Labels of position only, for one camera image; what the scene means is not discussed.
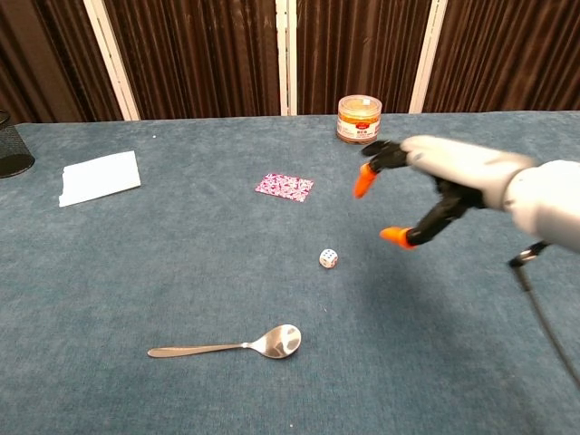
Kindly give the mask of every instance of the pink card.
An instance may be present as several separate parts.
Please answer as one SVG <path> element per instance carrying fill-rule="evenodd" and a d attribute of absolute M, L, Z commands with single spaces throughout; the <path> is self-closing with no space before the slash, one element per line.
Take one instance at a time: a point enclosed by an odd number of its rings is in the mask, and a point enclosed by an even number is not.
<path fill-rule="evenodd" d="M 266 193 L 275 197 L 305 202 L 314 182 L 310 179 L 299 179 L 280 174 L 268 174 L 257 186 L 256 192 Z"/>

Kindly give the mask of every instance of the die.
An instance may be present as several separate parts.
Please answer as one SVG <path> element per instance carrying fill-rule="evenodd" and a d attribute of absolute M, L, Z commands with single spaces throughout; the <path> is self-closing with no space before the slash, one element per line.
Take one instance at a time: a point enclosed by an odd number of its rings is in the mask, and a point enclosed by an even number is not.
<path fill-rule="evenodd" d="M 320 255 L 318 261 L 320 261 L 320 264 L 327 269 L 332 269 L 336 266 L 336 262 L 338 261 L 338 254 L 336 254 L 332 249 L 325 249 Z"/>

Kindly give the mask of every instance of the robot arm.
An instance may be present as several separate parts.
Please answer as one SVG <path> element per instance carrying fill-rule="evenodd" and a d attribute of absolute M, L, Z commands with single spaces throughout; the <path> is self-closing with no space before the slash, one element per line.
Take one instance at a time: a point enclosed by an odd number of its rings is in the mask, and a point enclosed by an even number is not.
<path fill-rule="evenodd" d="M 580 163 L 535 160 L 511 152 L 432 136 L 402 143 L 378 141 L 362 150 L 354 195 L 361 198 L 384 169 L 410 166 L 434 178 L 441 201 L 413 228 L 389 227 L 381 236 L 401 247 L 429 242 L 469 208 L 510 212 L 516 225 L 548 243 L 580 253 Z"/>

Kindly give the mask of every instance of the metal spoon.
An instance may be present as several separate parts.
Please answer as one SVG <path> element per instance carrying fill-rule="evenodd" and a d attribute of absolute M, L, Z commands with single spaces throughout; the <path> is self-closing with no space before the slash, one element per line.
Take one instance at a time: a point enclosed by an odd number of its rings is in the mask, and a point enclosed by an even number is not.
<path fill-rule="evenodd" d="M 227 349 L 254 349 L 268 358 L 285 358 L 298 349 L 302 335 L 295 326 L 281 324 L 265 333 L 253 343 L 217 344 L 213 346 L 192 347 L 157 347 L 149 349 L 148 356 L 153 358 L 171 358 L 174 356 L 195 355 L 197 353 L 225 351 Z"/>

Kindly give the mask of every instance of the curtain fold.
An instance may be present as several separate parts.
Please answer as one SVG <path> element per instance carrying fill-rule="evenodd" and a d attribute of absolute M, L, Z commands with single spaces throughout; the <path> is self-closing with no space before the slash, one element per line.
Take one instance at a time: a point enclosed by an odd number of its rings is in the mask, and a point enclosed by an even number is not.
<path fill-rule="evenodd" d="M 12 123 L 122 119 L 82 2 L 1 1 L 0 66 Z"/>
<path fill-rule="evenodd" d="M 275 0 L 106 0 L 143 119 L 280 113 Z"/>
<path fill-rule="evenodd" d="M 578 17 L 578 0 L 449 0 L 423 111 L 580 110 Z"/>
<path fill-rule="evenodd" d="M 298 111 L 336 113 L 345 95 L 407 112 L 430 1 L 298 0 Z"/>

